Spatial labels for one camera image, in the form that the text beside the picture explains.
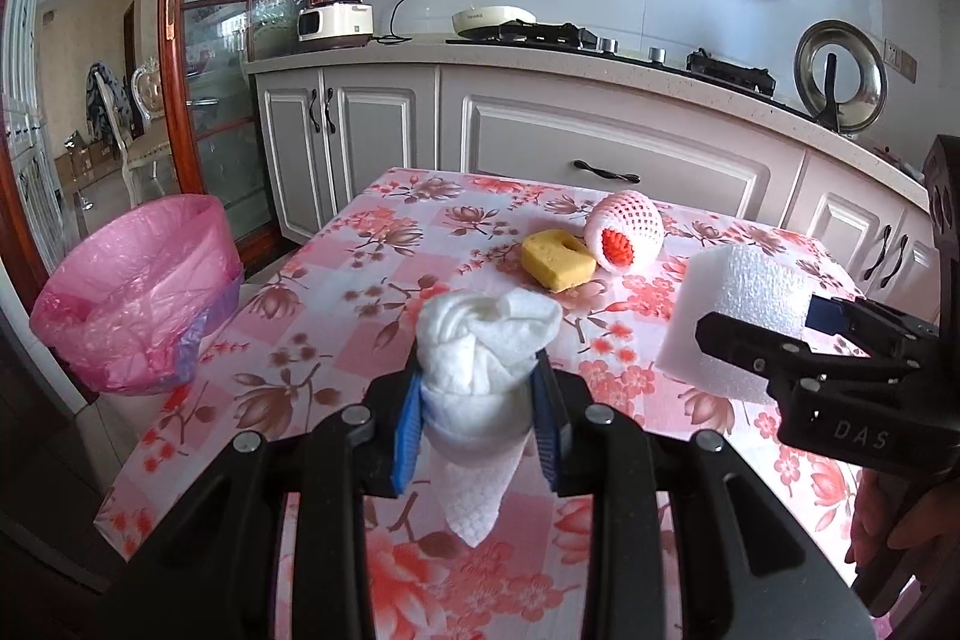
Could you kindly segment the small yellow sponge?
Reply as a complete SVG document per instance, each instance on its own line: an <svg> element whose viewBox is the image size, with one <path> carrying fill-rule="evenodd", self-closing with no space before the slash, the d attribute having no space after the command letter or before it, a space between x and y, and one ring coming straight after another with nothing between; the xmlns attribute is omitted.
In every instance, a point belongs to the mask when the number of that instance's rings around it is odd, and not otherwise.
<svg viewBox="0 0 960 640"><path fill-rule="evenodd" d="M578 237L563 229L548 229L523 240L521 266L547 291L563 292L587 283L597 263Z"/></svg>

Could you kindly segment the white ornate chair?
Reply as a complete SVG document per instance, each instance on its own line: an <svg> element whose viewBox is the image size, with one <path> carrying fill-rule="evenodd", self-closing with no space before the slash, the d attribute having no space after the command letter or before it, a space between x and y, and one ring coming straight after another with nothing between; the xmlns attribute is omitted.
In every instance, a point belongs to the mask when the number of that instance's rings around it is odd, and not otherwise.
<svg viewBox="0 0 960 640"><path fill-rule="evenodd" d="M148 127L139 136L133 135L133 109L127 91L103 62L94 62L88 68L86 120L89 133L119 156L122 182L132 208L145 201L142 170L151 175L160 195L164 195L164 188L158 181L158 167L172 154L166 120L160 115L156 120L149 120Z"/></svg>

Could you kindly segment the white foam block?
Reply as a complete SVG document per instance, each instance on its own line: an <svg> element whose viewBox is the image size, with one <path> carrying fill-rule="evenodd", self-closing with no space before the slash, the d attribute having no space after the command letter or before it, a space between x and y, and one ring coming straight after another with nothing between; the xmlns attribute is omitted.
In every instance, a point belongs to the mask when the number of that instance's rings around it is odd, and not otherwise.
<svg viewBox="0 0 960 640"><path fill-rule="evenodd" d="M815 278L758 248L724 245L690 259L656 365L700 392L770 404L770 370L791 356L811 359L825 380L841 356L825 336L805 335Z"/></svg>

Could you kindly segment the white rice cooker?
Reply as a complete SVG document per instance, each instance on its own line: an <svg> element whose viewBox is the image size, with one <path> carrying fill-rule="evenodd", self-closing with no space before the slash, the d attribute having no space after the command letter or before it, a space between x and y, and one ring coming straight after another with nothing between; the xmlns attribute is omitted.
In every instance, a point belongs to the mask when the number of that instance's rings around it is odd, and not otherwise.
<svg viewBox="0 0 960 640"><path fill-rule="evenodd" d="M298 44L302 49L363 47L373 39L373 7L361 0L322 0L298 14Z"/></svg>

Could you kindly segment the black gas stove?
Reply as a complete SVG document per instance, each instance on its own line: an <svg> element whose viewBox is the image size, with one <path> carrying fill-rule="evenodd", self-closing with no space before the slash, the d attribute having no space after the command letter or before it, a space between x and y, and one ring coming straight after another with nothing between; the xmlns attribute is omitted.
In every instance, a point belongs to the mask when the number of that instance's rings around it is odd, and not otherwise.
<svg viewBox="0 0 960 640"><path fill-rule="evenodd" d="M659 47L651 47L646 55L620 49L617 39L596 34L573 23L531 23L512 18L506 21L454 21L454 37L449 44L473 42L483 46L521 47L521 49L546 50L547 52L580 53L589 57L605 58L622 64L643 65L658 70L683 71L713 83L731 86L754 96L773 99L778 83L765 68L741 67L713 57L704 49L693 50L683 60L681 67L667 63L667 53Z"/></svg>

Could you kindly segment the pink lined trash bin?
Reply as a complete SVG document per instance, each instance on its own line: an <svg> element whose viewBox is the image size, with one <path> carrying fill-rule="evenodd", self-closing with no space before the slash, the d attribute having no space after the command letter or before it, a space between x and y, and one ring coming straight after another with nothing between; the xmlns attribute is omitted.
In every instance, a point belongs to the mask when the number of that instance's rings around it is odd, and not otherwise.
<svg viewBox="0 0 960 640"><path fill-rule="evenodd" d="M91 392L164 393L194 380L200 345L233 317L242 280L220 200L172 195L76 245L29 328Z"/></svg>

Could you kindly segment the white kitchen cabinets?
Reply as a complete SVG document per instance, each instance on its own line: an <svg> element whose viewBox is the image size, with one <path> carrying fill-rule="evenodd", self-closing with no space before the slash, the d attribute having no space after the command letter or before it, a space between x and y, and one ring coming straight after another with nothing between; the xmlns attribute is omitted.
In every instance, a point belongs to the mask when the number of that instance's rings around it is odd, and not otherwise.
<svg viewBox="0 0 960 640"><path fill-rule="evenodd" d="M802 232L867 296L939 310L921 185L797 113L574 53L404 44L252 62L283 236L304 242L393 167L575 187Z"/></svg>

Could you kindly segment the white pan on stove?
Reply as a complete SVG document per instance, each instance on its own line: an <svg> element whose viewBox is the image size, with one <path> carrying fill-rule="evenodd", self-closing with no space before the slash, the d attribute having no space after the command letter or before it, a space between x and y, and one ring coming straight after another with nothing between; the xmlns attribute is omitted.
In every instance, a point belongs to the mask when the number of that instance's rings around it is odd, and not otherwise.
<svg viewBox="0 0 960 640"><path fill-rule="evenodd" d="M454 13L451 18L455 34L464 39L483 39L493 35L508 23L529 23L534 25L537 18L534 13L509 5L491 5L491 7L470 7Z"/></svg>

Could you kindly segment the floral pink tablecloth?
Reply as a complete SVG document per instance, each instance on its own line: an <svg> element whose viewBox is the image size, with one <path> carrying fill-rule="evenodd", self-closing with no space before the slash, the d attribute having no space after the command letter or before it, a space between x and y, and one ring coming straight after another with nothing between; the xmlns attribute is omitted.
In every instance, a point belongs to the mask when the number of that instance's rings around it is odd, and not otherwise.
<svg viewBox="0 0 960 640"><path fill-rule="evenodd" d="M392 169L296 252L203 349L99 510L135 554L242 432L312 431L377 377L423 357L425 438L407 494L364 507L374 623L384 638L569 637L579 627L590 505L545 484L529 375L539 357L658 434L727 435L830 557L850 544L856 471L781 443L775 406L701 390L661 357L686 268L740 245L789 286L849 296L811 237L701 209L661 208L656 260L548 292L530 237L579 236L596 193Z"/></svg>

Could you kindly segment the round steel pot lid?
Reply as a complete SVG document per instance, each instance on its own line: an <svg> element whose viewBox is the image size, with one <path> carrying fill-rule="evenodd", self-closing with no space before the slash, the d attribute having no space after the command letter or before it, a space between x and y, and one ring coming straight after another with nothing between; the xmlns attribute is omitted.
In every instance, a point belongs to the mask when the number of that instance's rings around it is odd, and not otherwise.
<svg viewBox="0 0 960 640"><path fill-rule="evenodd" d="M880 50L865 32L841 19L818 21L800 36L794 85L817 125L848 138L880 117L889 96Z"/></svg>

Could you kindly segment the white paper towel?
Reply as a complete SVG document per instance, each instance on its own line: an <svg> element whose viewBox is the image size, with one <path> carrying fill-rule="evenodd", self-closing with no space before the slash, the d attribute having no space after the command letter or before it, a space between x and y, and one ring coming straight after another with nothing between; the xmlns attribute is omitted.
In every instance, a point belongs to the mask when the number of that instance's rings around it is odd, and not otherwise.
<svg viewBox="0 0 960 640"><path fill-rule="evenodd" d="M558 302L521 287L498 298L446 292L416 320L430 482L449 530L471 548L496 525L523 458L530 376L562 320Z"/></svg>

